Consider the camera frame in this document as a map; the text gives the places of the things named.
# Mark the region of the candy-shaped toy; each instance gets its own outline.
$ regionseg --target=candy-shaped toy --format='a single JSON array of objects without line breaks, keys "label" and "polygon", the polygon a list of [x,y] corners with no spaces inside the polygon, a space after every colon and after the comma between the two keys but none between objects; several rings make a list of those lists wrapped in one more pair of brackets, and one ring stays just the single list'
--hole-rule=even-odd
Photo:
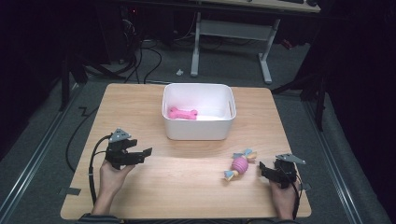
[{"label": "candy-shaped toy", "polygon": [[224,178],[230,181],[234,176],[242,175],[248,169],[248,163],[254,162],[257,158],[257,152],[253,152],[251,149],[246,149],[244,153],[233,154],[233,164],[231,170],[224,171]]},{"label": "candy-shaped toy", "polygon": [[169,119],[197,119],[197,115],[196,110],[179,110],[174,106],[169,111]]}]

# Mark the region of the desk leg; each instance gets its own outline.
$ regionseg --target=desk leg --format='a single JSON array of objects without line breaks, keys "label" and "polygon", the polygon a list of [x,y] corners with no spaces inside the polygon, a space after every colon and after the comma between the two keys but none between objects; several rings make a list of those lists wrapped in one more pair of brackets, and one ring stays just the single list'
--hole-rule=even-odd
[{"label": "desk leg", "polygon": [[279,26],[279,23],[280,23],[280,19],[278,19],[274,22],[274,25],[271,29],[270,35],[267,40],[267,46],[264,50],[264,53],[259,53],[260,65],[262,66],[262,75],[264,76],[264,82],[266,84],[272,83],[271,74],[270,74],[270,71],[268,70],[267,57],[270,52],[271,46],[274,42],[274,38],[275,38],[277,27]]},{"label": "desk leg", "polygon": [[191,62],[192,77],[198,76],[200,32],[201,32],[201,13],[197,12],[197,22],[195,27],[195,46],[194,46],[194,52],[192,53],[192,62]]}]

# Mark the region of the gray carpet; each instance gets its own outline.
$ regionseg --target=gray carpet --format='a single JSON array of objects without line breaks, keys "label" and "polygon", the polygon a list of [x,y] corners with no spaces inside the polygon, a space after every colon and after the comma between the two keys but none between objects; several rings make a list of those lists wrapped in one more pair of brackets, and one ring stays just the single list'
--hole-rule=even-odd
[{"label": "gray carpet", "polygon": [[[192,46],[189,42],[181,42],[172,48],[161,44],[154,45],[154,42],[145,43],[145,47],[154,46],[151,49],[160,52],[162,57],[160,66],[149,75],[148,82],[211,82],[229,86],[274,89],[293,80],[309,49],[307,45],[291,50],[274,45],[268,58],[274,83],[268,86],[263,83],[257,61],[256,51],[261,44],[249,42],[239,46],[223,43],[218,46],[216,43],[204,43],[201,51],[200,74],[198,77],[190,77]],[[138,69],[139,79],[136,79],[134,74],[129,80],[131,83],[136,83],[137,80],[142,82],[144,75],[159,62],[160,56],[156,52],[144,49],[142,53],[143,60]],[[115,70],[119,67],[120,65],[117,64],[109,66]],[[184,71],[182,76],[176,75],[178,69]],[[69,110],[63,113],[63,122],[47,145],[46,156],[39,163],[33,178],[29,180],[30,183],[18,199],[19,202],[11,208],[12,213],[6,223],[25,223],[26,220],[29,220],[29,223],[73,223],[60,217],[64,202],[64,195],[60,194],[60,191],[69,186],[73,177],[65,161],[65,151],[76,128],[86,118],[82,116],[81,107],[86,107],[87,114],[93,111],[99,106],[106,85],[111,82],[121,81],[90,76],[85,86],[77,87],[77,90],[73,91],[76,95],[73,98],[74,101]],[[301,223],[352,223],[340,199],[340,192],[336,187],[336,181],[332,178],[332,171],[329,170],[326,162],[327,155],[323,153],[324,141],[325,145],[327,144],[330,148],[358,209],[361,220],[355,223],[390,223],[349,148],[329,98],[326,101],[323,117],[324,132],[318,133],[316,126],[312,123],[312,117],[307,112],[310,104],[301,102],[296,93],[298,92],[287,91],[275,95],[275,100],[292,152],[307,161],[307,165],[298,166],[301,177],[305,183],[312,186],[312,189],[307,192],[312,215],[299,218],[298,221]],[[11,192],[24,167],[34,155],[37,147],[41,146],[40,142],[48,127],[56,116],[59,116],[60,99],[61,87],[58,84],[46,103],[31,117],[29,126],[18,142],[0,162],[0,169],[6,171],[0,173],[2,180],[0,202],[7,199],[8,193]],[[68,155],[73,167],[78,164],[93,119],[94,114],[86,119],[71,141]]]}]

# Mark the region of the hand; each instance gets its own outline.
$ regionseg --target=hand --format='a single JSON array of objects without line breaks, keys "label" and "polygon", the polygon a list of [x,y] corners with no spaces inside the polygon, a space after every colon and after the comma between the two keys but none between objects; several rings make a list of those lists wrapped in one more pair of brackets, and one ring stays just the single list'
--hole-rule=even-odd
[{"label": "hand", "polygon": [[[280,184],[271,180],[270,186],[277,216],[280,219],[293,220],[294,204],[298,197],[293,186],[289,184],[286,189],[282,189]],[[300,183],[296,181],[294,182],[294,186],[297,188],[297,190],[299,190]]]},{"label": "hand", "polygon": [[100,189],[92,215],[108,215],[114,197],[120,191],[126,176],[134,169],[134,165],[127,165],[121,170],[111,166],[104,160],[100,168]]}]

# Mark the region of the desk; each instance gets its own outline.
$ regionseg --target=desk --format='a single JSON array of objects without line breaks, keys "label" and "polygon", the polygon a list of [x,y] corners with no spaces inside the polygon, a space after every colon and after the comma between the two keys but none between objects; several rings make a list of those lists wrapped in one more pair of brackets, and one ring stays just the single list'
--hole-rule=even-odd
[{"label": "desk", "polygon": [[[92,210],[87,176],[90,156],[95,144],[118,127],[138,140],[129,151],[153,150],[145,163],[129,173],[111,214],[129,219],[275,217],[269,183],[261,176],[258,164],[262,161],[271,167],[275,155],[290,152],[290,146],[271,92],[232,87],[237,115],[227,139],[174,141],[165,134],[163,89],[162,85],[132,84],[110,84],[106,88],[70,185],[81,192],[66,196],[62,218],[78,219]],[[98,151],[106,147],[103,143]],[[233,153],[246,148],[258,152],[256,164],[227,182],[223,171],[230,168]],[[93,164],[97,188],[103,157],[99,154]],[[310,214],[303,192],[297,216]]]},{"label": "desk", "polygon": [[[277,10],[291,10],[299,12],[320,12],[320,7],[311,7],[306,2],[304,2],[303,4],[296,4],[278,0],[254,0],[251,2],[248,2],[246,0],[200,0],[199,3],[201,4],[201,2],[226,5],[228,4],[241,7],[264,7]],[[264,82],[266,84],[271,84],[272,79],[270,71],[268,69],[267,57],[274,42],[279,23],[280,19],[276,19],[274,24],[269,26],[227,21],[201,20],[201,13],[198,12],[195,26],[195,45],[192,54],[191,75],[193,77],[198,76],[200,35],[217,35],[234,38],[245,38],[266,42],[262,53],[259,53],[258,56],[260,66],[262,67]]]},{"label": "desk", "polygon": [[[279,2],[277,0],[268,0],[268,1],[262,1],[260,0],[258,3],[256,1],[251,2],[254,6],[254,4],[257,4],[255,7],[249,7],[246,2],[241,1],[241,0],[213,0],[213,1],[222,1],[220,4],[215,4],[213,2],[212,4],[207,3],[206,1],[202,1],[203,3],[201,5],[196,4],[197,1],[163,1],[163,0],[95,0],[95,4],[117,4],[117,5],[130,5],[134,7],[154,7],[154,8],[167,8],[167,9],[173,9],[173,10],[183,10],[183,11],[194,11],[194,12],[206,12],[206,13],[227,13],[227,14],[237,14],[237,15],[251,15],[251,16],[266,16],[266,17],[271,17],[276,20],[278,19],[289,19],[289,20],[295,20],[295,19],[302,19],[302,20],[308,20],[308,21],[318,21],[320,23],[332,23],[332,24],[339,24],[340,22],[345,23],[346,21],[349,21],[349,18],[347,15],[341,15],[341,16],[336,16],[336,15],[326,15],[327,13],[313,13],[312,10],[318,10],[318,7],[312,7],[310,8],[306,4],[294,4],[294,3],[288,3],[288,2]],[[303,7],[303,8],[310,8],[309,10],[303,10],[302,8],[300,9],[293,9],[294,7]],[[331,31],[329,33],[329,36],[333,36],[336,34],[336,32]],[[311,63],[307,62],[306,59],[304,59],[303,66],[305,65],[304,69],[299,70],[298,75],[312,75],[312,77],[318,77],[320,79],[319,82],[314,82],[312,85],[308,85],[308,87],[304,87],[304,91],[307,90],[308,94],[303,97],[303,100],[312,100],[316,99],[317,96],[315,95],[316,90],[319,91],[319,98],[318,98],[318,106],[317,106],[317,113],[316,113],[316,120],[317,120],[317,125],[319,126],[319,129],[321,130],[321,117],[322,117],[322,110],[323,110],[323,102],[324,102],[324,92],[325,92],[325,86],[324,82],[326,81],[327,77],[322,74],[322,72],[316,72],[316,71],[311,71],[312,70],[312,64],[316,65],[317,67],[326,67],[323,66],[323,64],[326,64],[327,61],[329,61],[328,58],[332,58],[333,55],[336,55],[336,52],[333,53],[336,50],[333,50],[334,48],[337,48],[337,44],[335,43],[332,45],[331,48],[323,48],[322,46],[329,46],[328,41],[323,42],[323,43],[317,43],[317,40],[314,40],[314,43],[312,43],[310,51],[312,49],[316,49],[316,53],[314,54],[313,58],[319,58],[319,62]],[[321,59],[321,55],[323,55],[323,52],[325,52],[326,56],[324,59]],[[69,102],[69,92],[68,92],[68,72],[63,73],[63,104],[62,108],[65,107],[66,104]],[[310,78],[302,78],[303,80],[297,81],[297,83],[291,82],[286,84],[285,86],[282,86],[280,88],[277,88],[273,90],[273,93],[280,93],[282,91],[285,91],[291,87],[294,87],[296,85],[299,85],[301,82],[306,83],[307,81],[310,80]],[[85,83],[86,80],[83,78],[77,78],[78,83]]]}]

